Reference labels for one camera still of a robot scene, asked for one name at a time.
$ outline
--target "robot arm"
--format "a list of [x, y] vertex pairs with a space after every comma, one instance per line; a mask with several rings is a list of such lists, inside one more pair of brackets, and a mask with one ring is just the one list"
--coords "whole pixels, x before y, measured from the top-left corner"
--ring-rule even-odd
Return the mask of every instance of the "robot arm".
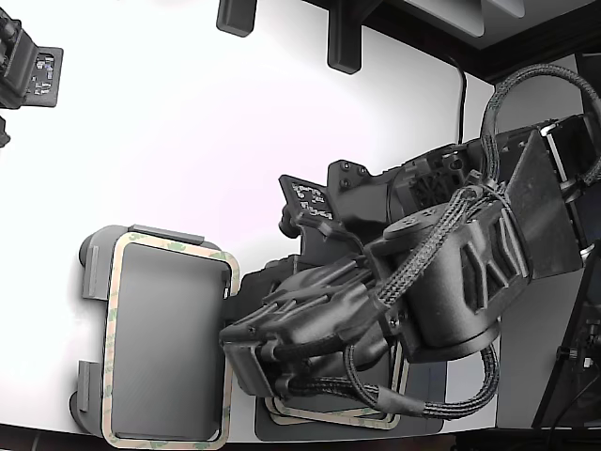
[[[499, 382], [492, 347], [499, 316], [532, 280], [580, 269], [580, 251], [598, 238], [585, 233], [574, 206], [600, 178], [598, 122], [571, 117], [495, 134], [502, 99], [537, 75], [577, 85], [601, 117], [601, 101], [579, 76], [538, 65], [498, 86], [481, 140], [432, 150], [375, 177], [336, 162], [327, 187], [280, 178], [287, 202], [280, 229], [301, 236], [301, 255], [246, 276], [239, 296], [250, 299], [240, 303], [256, 309], [220, 334], [246, 393], [330, 394], [443, 419], [490, 401]], [[579, 148], [558, 148], [569, 133]], [[411, 363], [481, 352], [480, 392], [445, 404], [363, 385], [358, 371], [396, 342]]]

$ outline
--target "black braided cable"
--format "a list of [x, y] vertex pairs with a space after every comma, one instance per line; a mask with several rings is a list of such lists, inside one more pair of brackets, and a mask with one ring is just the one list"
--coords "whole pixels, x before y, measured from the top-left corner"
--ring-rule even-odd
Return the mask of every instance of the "black braided cable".
[[453, 194], [442, 217], [434, 225], [428, 237], [420, 243], [409, 257], [380, 287], [378, 300], [392, 306], [434, 259], [446, 239], [466, 218], [470, 207], [479, 199], [475, 187], [460, 188]]
[[378, 404], [378, 398], [373, 397], [369, 392], [368, 388], [363, 385], [359, 379], [357, 373], [357, 367], [355, 366], [355, 345], [350, 345], [345, 348], [343, 353], [343, 359], [345, 362], [345, 370], [347, 371], [347, 377], [355, 390], [357, 397], [367, 406], [375, 409]]
[[[485, 158], [483, 165], [483, 173], [485, 181], [499, 181], [500, 155], [497, 145], [497, 116], [501, 109], [501, 105], [509, 91], [520, 83], [525, 82], [533, 77], [552, 76], [562, 78], [565, 81], [577, 86], [591, 101], [593, 109], [597, 116], [597, 121], [601, 124], [601, 99], [594, 91], [593, 87], [577, 73], [550, 64], [535, 64], [521, 69], [507, 77], [502, 83], [495, 88], [495, 93], [488, 101], [485, 109], [485, 115], [482, 121], [482, 129], [480, 138], [484, 149]], [[582, 180], [587, 185], [591, 185], [601, 179], [601, 157], [599, 157], [593, 166], [582, 175]]]
[[454, 420], [478, 412], [497, 393], [499, 387], [499, 361], [492, 345], [480, 352], [485, 366], [485, 380], [480, 391], [471, 399], [453, 403], [426, 402], [424, 417]]

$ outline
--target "black mount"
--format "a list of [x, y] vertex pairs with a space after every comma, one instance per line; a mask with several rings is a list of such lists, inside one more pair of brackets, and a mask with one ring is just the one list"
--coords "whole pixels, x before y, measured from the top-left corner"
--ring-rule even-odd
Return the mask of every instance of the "black mount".
[[[217, 28], [240, 36], [254, 29], [257, 0], [220, 0]], [[328, 65], [344, 73], [361, 68], [361, 27], [382, 0], [332, 0], [328, 6]]]

